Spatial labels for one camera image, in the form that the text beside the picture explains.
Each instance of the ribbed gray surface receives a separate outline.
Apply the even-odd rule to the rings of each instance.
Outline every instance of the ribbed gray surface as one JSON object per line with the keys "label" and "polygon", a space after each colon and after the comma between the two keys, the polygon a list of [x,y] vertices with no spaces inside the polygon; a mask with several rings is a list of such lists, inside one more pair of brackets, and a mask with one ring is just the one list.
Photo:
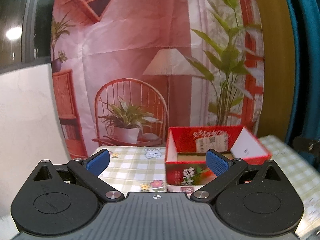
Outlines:
{"label": "ribbed gray surface", "polygon": [[[17,235],[14,240],[45,237]],[[50,240],[261,240],[223,225],[208,204],[190,201],[184,193],[130,193],[119,203],[105,204],[97,218],[69,235]],[[268,240],[297,240],[294,234]]]}

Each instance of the open cardboard box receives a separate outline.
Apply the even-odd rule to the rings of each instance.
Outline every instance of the open cardboard box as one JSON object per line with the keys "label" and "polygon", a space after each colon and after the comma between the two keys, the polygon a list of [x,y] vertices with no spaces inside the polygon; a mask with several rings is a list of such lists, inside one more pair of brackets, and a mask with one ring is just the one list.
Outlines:
{"label": "open cardboard box", "polygon": [[249,164],[262,164],[272,156],[244,126],[170,127],[165,156],[169,192],[191,194],[216,178],[205,162],[209,149]]}

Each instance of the bright light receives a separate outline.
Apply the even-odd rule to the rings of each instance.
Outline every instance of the bright light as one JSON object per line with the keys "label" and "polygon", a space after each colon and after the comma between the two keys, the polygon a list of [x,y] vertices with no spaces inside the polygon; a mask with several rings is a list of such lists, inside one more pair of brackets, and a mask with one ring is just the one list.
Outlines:
{"label": "bright light", "polygon": [[5,34],[5,36],[7,36],[7,38],[9,40],[16,40],[21,37],[21,33],[22,33],[22,28],[15,27],[15,28],[8,30],[7,33]]}

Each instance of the floor lamp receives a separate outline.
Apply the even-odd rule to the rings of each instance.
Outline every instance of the floor lamp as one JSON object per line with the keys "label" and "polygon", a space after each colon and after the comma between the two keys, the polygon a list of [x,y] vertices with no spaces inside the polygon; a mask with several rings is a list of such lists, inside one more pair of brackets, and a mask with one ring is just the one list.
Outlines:
{"label": "floor lamp", "polygon": [[170,76],[199,76],[199,72],[177,49],[160,49],[144,71],[143,75],[167,77],[167,108],[170,115]]}

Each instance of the lamp shade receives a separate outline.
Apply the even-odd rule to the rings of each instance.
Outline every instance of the lamp shade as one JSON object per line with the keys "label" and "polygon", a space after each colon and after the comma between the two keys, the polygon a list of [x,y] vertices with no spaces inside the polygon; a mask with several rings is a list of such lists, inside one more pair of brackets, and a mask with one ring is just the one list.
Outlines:
{"label": "lamp shade", "polygon": [[201,75],[177,49],[160,49],[143,75]]}

